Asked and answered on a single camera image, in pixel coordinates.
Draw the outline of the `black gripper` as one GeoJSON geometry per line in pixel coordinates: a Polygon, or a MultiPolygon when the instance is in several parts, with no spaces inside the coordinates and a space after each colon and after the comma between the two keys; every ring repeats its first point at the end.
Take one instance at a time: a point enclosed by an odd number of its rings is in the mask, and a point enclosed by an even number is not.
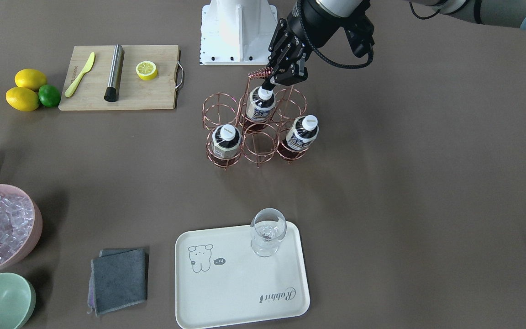
{"type": "Polygon", "coordinates": [[[307,80],[305,61],[312,53],[337,68],[360,69],[370,65],[374,59],[374,26],[366,15],[370,6],[369,0],[298,0],[288,17],[276,23],[261,89],[272,91],[277,86],[288,87],[307,80]],[[319,51],[340,28],[345,31],[354,56],[367,56],[367,62],[337,63],[319,51]],[[304,55],[294,58],[291,52],[286,52],[288,44],[292,45],[290,51],[299,54],[302,48],[304,55]]]}

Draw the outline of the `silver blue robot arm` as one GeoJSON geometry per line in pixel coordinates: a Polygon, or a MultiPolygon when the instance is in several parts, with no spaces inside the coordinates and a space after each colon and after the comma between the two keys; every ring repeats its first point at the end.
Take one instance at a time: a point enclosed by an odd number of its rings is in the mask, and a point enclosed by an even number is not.
{"type": "MultiPolygon", "coordinates": [[[[526,30],[526,0],[420,0],[433,15],[445,15],[480,25],[526,30]]],[[[374,57],[374,26],[367,17],[369,0],[299,0],[285,19],[276,24],[269,45],[270,55],[264,94],[276,86],[305,81],[305,62],[313,53],[324,62],[342,69],[361,69],[374,57]],[[339,30],[345,31],[352,53],[367,57],[363,64],[342,64],[324,55],[320,48],[339,30]]]]}

